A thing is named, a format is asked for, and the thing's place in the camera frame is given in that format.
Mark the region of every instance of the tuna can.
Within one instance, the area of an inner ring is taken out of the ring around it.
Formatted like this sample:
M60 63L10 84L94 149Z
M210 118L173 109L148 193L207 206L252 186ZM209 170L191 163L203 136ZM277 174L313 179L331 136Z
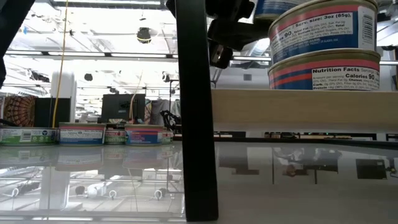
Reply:
M127 124L127 145L156 146L162 144L163 126Z
M281 15L269 28L272 60L317 50L376 51L377 4L373 0L316 0Z
M106 124L60 123L60 144L98 146L104 144Z
M258 0L254 11L255 21L274 21L289 9L309 0Z
M105 144L121 145L126 143L125 130L106 130L105 131Z
M172 144L174 133L172 131L163 131L162 144Z
M55 128L21 128L0 126L0 145L3 146L44 146L55 144Z
M269 69L270 89L379 89L380 55L372 50L332 49L285 59Z

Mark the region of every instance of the black frame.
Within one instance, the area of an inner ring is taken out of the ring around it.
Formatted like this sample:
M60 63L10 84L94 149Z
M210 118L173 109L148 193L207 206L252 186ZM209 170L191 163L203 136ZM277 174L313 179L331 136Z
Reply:
M175 0L175 9L186 216L213 221L218 193L205 0Z

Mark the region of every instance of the patterned fabric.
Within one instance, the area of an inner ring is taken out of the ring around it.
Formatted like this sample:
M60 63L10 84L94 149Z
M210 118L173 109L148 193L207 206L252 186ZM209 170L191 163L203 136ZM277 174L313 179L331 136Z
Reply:
M151 100L145 99L145 124L150 123L150 112L152 111L152 102Z
M4 102L4 119L20 127L33 127L35 96L8 96Z

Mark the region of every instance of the wooden shelf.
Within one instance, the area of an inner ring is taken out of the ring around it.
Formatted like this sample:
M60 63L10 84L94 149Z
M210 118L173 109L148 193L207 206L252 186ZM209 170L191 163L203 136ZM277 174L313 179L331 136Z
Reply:
M398 93L212 90L216 130L398 133Z

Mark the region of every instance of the red stripe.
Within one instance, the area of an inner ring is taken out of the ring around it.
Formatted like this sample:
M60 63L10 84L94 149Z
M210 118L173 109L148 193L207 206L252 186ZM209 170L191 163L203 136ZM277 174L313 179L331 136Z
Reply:
M284 79L278 80L278 81L276 81L276 82L271 84L271 88L274 88L275 86L279 86L281 84L295 82L295 81L300 81L300 80L307 80L307 79L312 79L312 74L311 73L302 74L302 75L296 75L296 76L293 76L293 77L288 77L288 78L284 78Z
M309 18L325 15L325 14L331 14L331 13L336 13L336 12L353 12L358 10L357 5L347 5L347 6L330 6L330 7L325 7L323 9L315 9L310 12L306 12L303 14L300 14L296 16L293 19L289 19L287 22L284 24L281 24L279 26L275 26L276 28L272 30L270 33L269 37L270 40L274 38L274 36L279 33L280 31L284 30L286 27L295 24L296 22L301 22Z
M140 132L132 132L131 134L157 135L157 133L140 133Z
M363 59L336 59L336 60L324 60L320 62L309 62L301 65L292 66L289 68L284 68L275 73L269 75L269 80L272 81L274 78L277 78L281 75L285 75L291 72L297 72L306 69L314 69L314 68L325 68L325 67L364 67L364 68L373 68L377 71L380 70L380 65L376 62L372 62L370 60Z
M104 130L105 127L88 127L88 126L61 126L60 130L72 129L72 130Z

